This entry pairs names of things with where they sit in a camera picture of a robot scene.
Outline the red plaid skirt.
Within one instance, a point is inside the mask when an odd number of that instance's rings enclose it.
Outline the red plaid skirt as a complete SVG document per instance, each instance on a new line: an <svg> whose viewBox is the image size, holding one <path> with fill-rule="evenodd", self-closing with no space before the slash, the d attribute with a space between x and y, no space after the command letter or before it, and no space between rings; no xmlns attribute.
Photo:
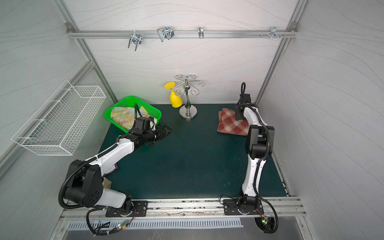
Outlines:
<svg viewBox="0 0 384 240"><path fill-rule="evenodd" d="M247 136L250 125L247 121L236 120L236 111L223 108L218 114L217 132L222 134Z"/></svg>

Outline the pastel floral skirt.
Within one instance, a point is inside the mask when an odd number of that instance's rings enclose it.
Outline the pastel floral skirt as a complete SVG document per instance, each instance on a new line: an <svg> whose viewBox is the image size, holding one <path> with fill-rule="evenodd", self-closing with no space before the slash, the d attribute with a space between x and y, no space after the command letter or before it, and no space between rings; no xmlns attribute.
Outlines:
<svg viewBox="0 0 384 240"><path fill-rule="evenodd" d="M135 121L135 108L114 107L111 111L110 118L113 122L122 127L123 130L129 131Z"/></svg>

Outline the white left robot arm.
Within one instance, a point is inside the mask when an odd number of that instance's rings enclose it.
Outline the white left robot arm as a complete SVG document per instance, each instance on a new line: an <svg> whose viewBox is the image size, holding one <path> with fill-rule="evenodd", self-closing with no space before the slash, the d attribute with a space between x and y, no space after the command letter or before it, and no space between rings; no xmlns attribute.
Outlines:
<svg viewBox="0 0 384 240"><path fill-rule="evenodd" d="M59 190L58 202L64 209L115 208L127 210L127 194L103 186L103 176L112 166L141 146L155 144L172 132L166 125L148 131L130 130L101 153L84 161L73 161Z"/></svg>

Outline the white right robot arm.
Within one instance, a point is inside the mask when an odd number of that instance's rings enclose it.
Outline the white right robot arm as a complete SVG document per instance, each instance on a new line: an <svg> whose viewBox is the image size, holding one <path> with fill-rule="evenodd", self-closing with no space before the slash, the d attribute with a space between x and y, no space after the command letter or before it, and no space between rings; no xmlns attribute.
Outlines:
<svg viewBox="0 0 384 240"><path fill-rule="evenodd" d="M238 196L238 211L243 215L262 211L263 198L260 196L259 185L263 167L269 155L272 154L275 129L266 124L257 107L240 104L242 115L249 123L249 132L246 139L246 153L248 166L246 178Z"/></svg>

